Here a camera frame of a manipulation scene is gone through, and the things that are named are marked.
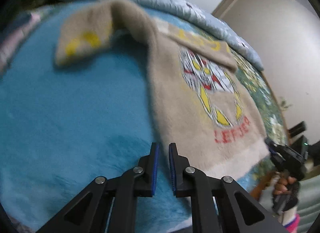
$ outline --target metal bolt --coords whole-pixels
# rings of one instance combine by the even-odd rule
[[[143,171],[143,168],[141,168],[140,166],[134,167],[133,172],[134,173],[141,173]]]
[[[231,183],[231,182],[233,182],[233,178],[230,177],[230,176],[225,176],[225,177],[223,177],[223,180],[224,180],[226,183]]]
[[[96,182],[96,184],[102,184],[106,181],[106,179],[102,176],[99,176],[94,181]]]
[[[187,173],[194,173],[195,171],[196,171],[196,169],[193,168],[193,167],[187,167],[187,168],[186,168],[186,172],[187,172]]]

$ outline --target bed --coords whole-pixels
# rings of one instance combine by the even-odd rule
[[[159,140],[149,111],[146,47],[129,35],[116,37],[110,50],[89,62],[62,70],[53,67],[60,26],[90,3],[33,10],[36,28],[25,33],[24,42],[17,42],[20,48],[0,81],[0,200],[21,232],[38,230],[93,178],[121,175]],[[147,7],[152,17],[209,40],[221,39],[190,17],[186,21],[165,9]],[[271,89],[236,50],[236,76],[254,99],[268,136],[287,143]],[[272,168],[271,161],[263,159],[238,183],[251,191]],[[136,232],[172,232],[191,224],[189,204],[173,196],[169,174],[160,156],[156,194],[138,200]]]

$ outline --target cartoon graphic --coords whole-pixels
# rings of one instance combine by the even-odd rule
[[[242,122],[243,111],[241,100],[236,85],[228,73],[220,66],[206,58],[192,52],[187,48],[181,48],[182,75],[188,86],[197,92],[198,97],[208,116],[215,121],[220,128],[230,128]],[[235,119],[232,124],[221,109],[210,102],[209,93],[216,91],[232,93],[235,97]]]

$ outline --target beige sweater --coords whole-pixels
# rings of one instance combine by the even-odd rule
[[[179,154],[208,176],[235,179],[267,156],[261,116],[234,75],[236,61],[224,41],[151,19],[127,0],[103,0],[65,21],[56,64],[109,47],[122,28],[148,45],[153,114],[165,153],[175,142]]]

